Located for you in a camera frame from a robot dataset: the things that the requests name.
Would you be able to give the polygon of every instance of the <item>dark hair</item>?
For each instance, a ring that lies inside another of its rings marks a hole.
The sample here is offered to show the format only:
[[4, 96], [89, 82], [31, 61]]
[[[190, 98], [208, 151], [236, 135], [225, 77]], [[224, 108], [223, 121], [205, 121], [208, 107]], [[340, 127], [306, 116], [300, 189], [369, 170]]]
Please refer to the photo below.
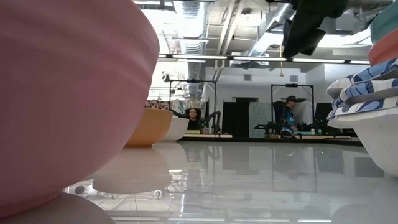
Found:
[[201, 110], [199, 108], [189, 108], [189, 109], [185, 109], [185, 115], [189, 116], [189, 111], [195, 109], [195, 111], [197, 112], [197, 119], [201, 118]]

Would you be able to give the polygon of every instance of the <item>cap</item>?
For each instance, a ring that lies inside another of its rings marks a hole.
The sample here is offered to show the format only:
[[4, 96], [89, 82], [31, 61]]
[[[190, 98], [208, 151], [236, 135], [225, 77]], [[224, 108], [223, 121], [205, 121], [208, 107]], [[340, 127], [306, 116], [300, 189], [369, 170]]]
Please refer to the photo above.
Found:
[[286, 98], [286, 102], [288, 102], [288, 101], [293, 101], [293, 102], [296, 102], [296, 101], [297, 101], [297, 99], [296, 99], [296, 97], [295, 97], [295, 96], [288, 96], [288, 97]]

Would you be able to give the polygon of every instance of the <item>glossy white floor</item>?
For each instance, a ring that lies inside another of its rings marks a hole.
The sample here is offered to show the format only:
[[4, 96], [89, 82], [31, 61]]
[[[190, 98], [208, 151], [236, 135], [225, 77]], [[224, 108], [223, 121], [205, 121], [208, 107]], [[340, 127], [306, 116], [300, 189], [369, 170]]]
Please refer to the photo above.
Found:
[[383, 173], [361, 147], [162, 143], [152, 149], [124, 149], [65, 191], [70, 194], [5, 223], [398, 220], [398, 180]]

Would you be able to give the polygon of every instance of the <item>man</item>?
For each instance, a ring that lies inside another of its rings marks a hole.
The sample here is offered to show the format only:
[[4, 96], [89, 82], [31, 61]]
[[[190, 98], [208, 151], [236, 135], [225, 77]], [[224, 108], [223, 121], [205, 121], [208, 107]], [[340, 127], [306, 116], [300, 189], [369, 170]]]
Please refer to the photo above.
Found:
[[282, 117], [284, 120], [284, 125], [288, 126], [291, 131], [298, 131], [297, 127], [295, 126], [294, 115], [292, 109], [296, 105], [296, 97], [295, 96], [288, 96], [286, 98], [286, 104], [282, 110]]

